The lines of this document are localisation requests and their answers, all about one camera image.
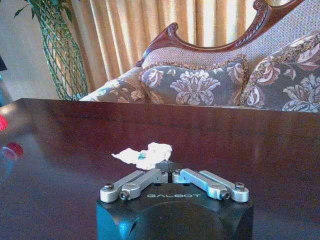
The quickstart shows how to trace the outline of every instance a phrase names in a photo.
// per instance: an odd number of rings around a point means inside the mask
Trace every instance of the sofa backrest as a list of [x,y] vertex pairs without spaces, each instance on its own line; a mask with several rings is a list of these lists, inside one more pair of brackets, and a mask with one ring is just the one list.
[[236,41],[219,47],[184,42],[176,34],[178,24],[172,23],[152,41],[137,67],[146,68],[156,62],[210,66],[245,54],[251,72],[267,55],[319,28],[318,0],[292,0],[278,7],[256,0],[253,7],[257,15],[248,30]]

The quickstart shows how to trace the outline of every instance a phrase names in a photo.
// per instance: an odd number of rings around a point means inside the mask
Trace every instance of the woven planter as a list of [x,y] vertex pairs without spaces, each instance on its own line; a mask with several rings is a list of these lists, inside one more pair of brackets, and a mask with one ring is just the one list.
[[62,100],[79,100],[88,94],[83,61],[58,7],[38,0],[34,11],[40,23],[42,43],[50,75]]

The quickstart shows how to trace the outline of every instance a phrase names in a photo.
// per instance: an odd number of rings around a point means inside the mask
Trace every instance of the sofa armrest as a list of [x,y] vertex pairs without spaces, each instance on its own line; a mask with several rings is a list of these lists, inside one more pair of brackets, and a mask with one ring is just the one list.
[[147,95],[139,81],[141,67],[134,67],[118,78],[107,81],[80,101],[112,103],[147,103]]

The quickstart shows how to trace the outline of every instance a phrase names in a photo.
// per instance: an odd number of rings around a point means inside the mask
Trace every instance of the green leaf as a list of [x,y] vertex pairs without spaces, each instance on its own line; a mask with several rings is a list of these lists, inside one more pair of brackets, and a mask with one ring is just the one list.
[[69,8],[67,8],[66,6],[64,7],[65,13],[68,17],[68,19],[70,20],[70,22],[72,23],[72,14]]
[[15,18],[16,16],[18,16],[18,15],[21,13],[21,11],[22,11],[23,9],[25,9],[25,7],[28,6],[28,5],[29,5],[29,4],[25,5],[23,8],[19,9],[18,11],[16,11],[13,18]]

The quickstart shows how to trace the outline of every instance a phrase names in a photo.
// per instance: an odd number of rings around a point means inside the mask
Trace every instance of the sofa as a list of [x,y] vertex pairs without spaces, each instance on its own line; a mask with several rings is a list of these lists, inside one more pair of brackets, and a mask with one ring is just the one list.
[[136,67],[81,101],[320,112],[319,2],[253,7],[250,27],[223,46],[192,45],[170,24]]

